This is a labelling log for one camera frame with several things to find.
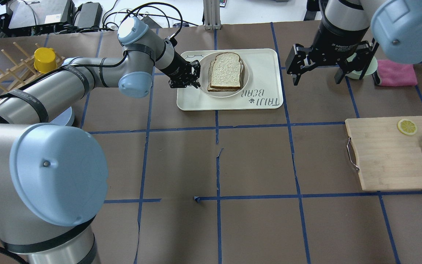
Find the table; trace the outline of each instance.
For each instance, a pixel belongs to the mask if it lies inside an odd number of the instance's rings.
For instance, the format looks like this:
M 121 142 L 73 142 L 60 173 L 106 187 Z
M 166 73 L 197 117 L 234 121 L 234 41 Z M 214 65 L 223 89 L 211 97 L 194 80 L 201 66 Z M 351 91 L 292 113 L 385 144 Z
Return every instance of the table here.
M 370 78 L 336 85 L 336 67 L 308 72 L 295 87 L 284 62 L 317 28 L 277 22 L 178 35 L 179 53 L 276 50 L 286 97 L 276 110 L 183 112 L 160 73 L 143 99 L 96 88 L 75 104 L 75 125 L 98 140 L 110 170 L 92 224 L 104 263 L 134 261 L 139 225 L 139 264 L 422 263 L 422 191 L 362 192 L 344 125 L 422 115 L 422 64 L 416 87 L 376 87 Z M 122 56 L 115 32 L 16 39 L 65 57 Z M 0 39 L 0 49 L 12 41 Z

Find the sandwich bread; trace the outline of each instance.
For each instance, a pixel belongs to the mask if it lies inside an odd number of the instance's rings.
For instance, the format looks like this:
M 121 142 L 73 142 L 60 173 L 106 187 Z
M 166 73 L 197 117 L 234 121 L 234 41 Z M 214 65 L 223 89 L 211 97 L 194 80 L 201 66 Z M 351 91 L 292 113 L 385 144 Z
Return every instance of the sandwich bread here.
M 224 52 L 216 56 L 209 69 L 209 92 L 235 92 L 242 88 L 243 64 L 238 54 Z

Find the wooden cutting board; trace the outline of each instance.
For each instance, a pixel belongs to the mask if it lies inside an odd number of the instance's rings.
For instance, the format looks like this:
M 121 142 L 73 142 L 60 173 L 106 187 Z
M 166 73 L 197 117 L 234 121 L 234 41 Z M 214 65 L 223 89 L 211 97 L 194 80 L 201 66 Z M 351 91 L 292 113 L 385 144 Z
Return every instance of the wooden cutting board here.
M 417 124 L 415 135 L 397 129 L 402 118 Z M 422 116 L 356 118 L 345 123 L 362 190 L 422 189 Z

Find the lemon slice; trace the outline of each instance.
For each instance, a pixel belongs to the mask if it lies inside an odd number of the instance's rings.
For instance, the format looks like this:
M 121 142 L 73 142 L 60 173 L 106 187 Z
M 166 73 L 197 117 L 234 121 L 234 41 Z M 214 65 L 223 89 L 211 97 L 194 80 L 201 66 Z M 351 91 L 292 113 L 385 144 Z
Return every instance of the lemon slice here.
M 415 122 L 412 122 L 412 120 L 409 119 L 402 119 L 398 121 L 397 127 L 400 132 L 409 136 L 416 134 L 418 131 L 418 127 Z

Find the pink towel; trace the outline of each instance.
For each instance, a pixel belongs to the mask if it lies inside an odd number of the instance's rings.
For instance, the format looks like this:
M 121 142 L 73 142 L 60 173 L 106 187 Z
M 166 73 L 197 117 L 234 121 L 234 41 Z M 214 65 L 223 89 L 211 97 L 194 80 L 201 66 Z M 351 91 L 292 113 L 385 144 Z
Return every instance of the pink towel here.
M 378 60 L 375 84 L 381 86 L 414 86 L 418 84 L 413 65 L 401 65 L 391 60 Z

